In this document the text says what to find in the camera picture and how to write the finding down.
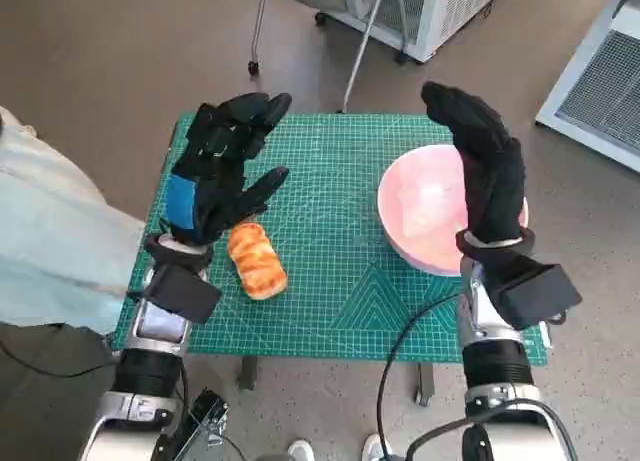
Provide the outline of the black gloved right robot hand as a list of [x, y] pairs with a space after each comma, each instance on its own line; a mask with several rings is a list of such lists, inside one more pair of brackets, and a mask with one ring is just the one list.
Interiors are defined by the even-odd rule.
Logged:
[[429, 119], [449, 129], [461, 157], [467, 229], [483, 244], [520, 238], [525, 167], [519, 140], [476, 95], [427, 81], [421, 99]]

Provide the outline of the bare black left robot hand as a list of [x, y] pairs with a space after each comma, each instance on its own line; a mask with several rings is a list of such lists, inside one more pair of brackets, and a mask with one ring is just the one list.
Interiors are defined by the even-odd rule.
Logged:
[[288, 93], [252, 92], [200, 105], [168, 178], [165, 214], [175, 239], [206, 246], [267, 209], [289, 169], [277, 166], [246, 187], [245, 163], [258, 156], [291, 103]]

